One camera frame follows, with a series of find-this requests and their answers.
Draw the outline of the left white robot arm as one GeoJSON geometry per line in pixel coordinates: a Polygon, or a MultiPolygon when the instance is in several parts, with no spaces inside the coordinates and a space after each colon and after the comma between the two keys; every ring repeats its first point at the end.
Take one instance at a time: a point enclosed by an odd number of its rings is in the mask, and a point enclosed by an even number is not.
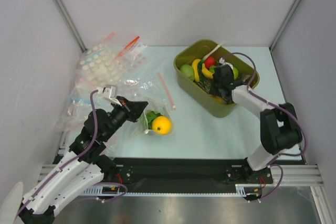
{"type": "Polygon", "coordinates": [[[112,111],[107,112],[91,103],[92,111],[68,152],[23,196],[17,213],[23,223],[53,223],[68,204],[96,184],[122,187],[123,192],[118,197],[128,192],[125,185],[113,181],[116,165],[102,152],[106,149],[105,143],[125,122],[136,122],[140,118],[148,102],[117,96],[111,105],[112,111]]]}

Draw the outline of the green toy lettuce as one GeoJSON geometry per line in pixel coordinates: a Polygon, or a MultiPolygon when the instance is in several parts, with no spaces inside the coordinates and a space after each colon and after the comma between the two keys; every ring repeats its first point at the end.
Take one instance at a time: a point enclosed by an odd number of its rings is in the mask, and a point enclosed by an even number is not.
{"type": "Polygon", "coordinates": [[[145,127],[148,129],[148,130],[151,130],[152,129],[152,123],[153,121],[158,118],[159,116],[161,116],[162,114],[159,113],[159,112],[155,112],[155,111],[146,111],[145,113],[145,127]]]}

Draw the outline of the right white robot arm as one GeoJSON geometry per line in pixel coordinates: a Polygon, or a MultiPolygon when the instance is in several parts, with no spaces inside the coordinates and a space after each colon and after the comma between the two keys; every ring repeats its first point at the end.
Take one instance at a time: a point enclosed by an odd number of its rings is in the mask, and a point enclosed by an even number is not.
{"type": "Polygon", "coordinates": [[[274,104],[257,95],[248,83],[234,79],[229,65],[215,67],[210,94],[232,101],[260,121],[260,145],[244,159],[237,180],[254,183],[284,151],[303,140],[302,130],[292,104],[274,104]]]}

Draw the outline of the orange toy fruit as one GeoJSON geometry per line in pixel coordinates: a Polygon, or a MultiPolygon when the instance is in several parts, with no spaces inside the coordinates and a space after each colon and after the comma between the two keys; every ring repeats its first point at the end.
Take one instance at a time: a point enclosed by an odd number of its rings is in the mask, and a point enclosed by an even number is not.
{"type": "Polygon", "coordinates": [[[171,128],[172,123],[170,119],[165,116],[158,116],[152,122],[152,130],[161,135],[170,133],[171,128]]]}

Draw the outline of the clear white-dotted zip bag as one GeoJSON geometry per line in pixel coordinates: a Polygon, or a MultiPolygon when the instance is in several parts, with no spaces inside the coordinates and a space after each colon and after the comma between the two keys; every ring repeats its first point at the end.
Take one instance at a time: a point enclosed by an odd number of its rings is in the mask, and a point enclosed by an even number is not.
{"type": "Polygon", "coordinates": [[[175,110],[175,104],[172,101],[171,94],[160,72],[150,74],[144,77],[134,77],[120,80],[118,83],[118,95],[127,98],[130,101],[147,101],[149,104],[144,109],[142,115],[137,122],[127,122],[118,131],[115,142],[117,151],[122,149],[122,146],[137,137],[145,137],[145,139],[165,139],[172,136],[175,131],[175,125],[171,117],[171,111],[175,110]],[[145,127],[146,111],[159,112],[170,119],[172,128],[170,133],[161,135],[155,131],[148,130],[145,127]]]}

